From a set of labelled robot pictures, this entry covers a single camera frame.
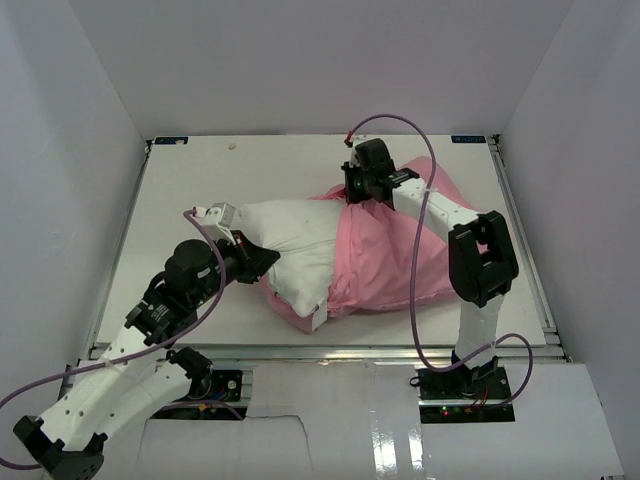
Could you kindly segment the white pillow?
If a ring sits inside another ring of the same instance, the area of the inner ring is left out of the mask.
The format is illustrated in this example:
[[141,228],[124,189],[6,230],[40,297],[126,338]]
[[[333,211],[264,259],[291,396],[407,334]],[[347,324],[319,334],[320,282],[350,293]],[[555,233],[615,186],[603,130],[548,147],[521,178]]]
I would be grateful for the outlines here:
[[234,227],[279,260],[260,281],[267,301],[295,328],[312,334],[328,319],[339,200],[271,200],[239,208]]

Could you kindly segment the pink floral pillowcase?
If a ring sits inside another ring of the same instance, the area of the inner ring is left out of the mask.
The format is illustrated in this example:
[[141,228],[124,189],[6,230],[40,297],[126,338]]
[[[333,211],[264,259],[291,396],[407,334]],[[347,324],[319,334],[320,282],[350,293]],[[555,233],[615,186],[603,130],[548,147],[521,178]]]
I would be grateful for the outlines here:
[[341,213],[329,288],[328,317],[360,311],[387,312],[449,299],[455,292],[448,278],[446,244],[424,230],[416,241],[414,219],[374,200],[349,204],[337,185],[307,200],[339,200]]

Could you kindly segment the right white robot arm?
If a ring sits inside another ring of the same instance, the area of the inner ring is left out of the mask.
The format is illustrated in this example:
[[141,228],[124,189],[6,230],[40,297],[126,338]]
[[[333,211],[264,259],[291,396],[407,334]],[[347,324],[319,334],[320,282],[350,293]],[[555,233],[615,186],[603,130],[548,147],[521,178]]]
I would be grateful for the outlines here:
[[477,397],[497,370],[498,317],[519,275],[505,218],[497,211],[464,207],[438,192],[436,163],[423,178],[411,168],[397,168],[379,138],[346,138],[344,143],[351,150],[342,166],[348,202],[384,204],[416,220],[418,233],[429,230],[446,244],[448,278],[461,301],[458,338],[450,366],[427,369],[459,396]]

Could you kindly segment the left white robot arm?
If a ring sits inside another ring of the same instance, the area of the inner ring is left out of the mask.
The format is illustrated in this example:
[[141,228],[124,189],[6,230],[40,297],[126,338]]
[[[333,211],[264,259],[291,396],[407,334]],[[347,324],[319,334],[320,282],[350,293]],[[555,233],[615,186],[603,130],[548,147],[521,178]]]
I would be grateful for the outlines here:
[[191,347],[176,349],[177,339],[203,320],[199,308],[211,310],[227,285],[257,282],[279,258],[238,230],[228,239],[178,244],[100,360],[80,368],[57,403],[14,426],[37,467],[53,479],[91,479],[105,446],[125,427],[175,400],[205,396],[212,363]]

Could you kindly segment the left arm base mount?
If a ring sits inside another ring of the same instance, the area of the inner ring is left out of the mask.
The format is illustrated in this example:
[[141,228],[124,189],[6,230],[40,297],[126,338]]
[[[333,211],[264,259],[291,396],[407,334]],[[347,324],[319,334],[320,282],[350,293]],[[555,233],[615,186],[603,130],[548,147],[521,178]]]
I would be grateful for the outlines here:
[[242,398],[241,370],[220,370],[191,347],[169,350],[165,359],[186,368],[190,381],[187,394],[153,414],[152,419],[242,421],[246,407],[236,406]]

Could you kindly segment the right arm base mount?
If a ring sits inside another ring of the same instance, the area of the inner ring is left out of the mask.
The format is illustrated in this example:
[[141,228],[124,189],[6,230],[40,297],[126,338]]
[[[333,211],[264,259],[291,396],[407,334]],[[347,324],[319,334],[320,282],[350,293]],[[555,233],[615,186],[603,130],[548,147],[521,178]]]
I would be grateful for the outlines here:
[[498,404],[511,397],[503,367],[471,386],[465,386],[453,372],[438,374],[419,369],[409,380],[419,394],[422,425],[513,423],[512,405]]

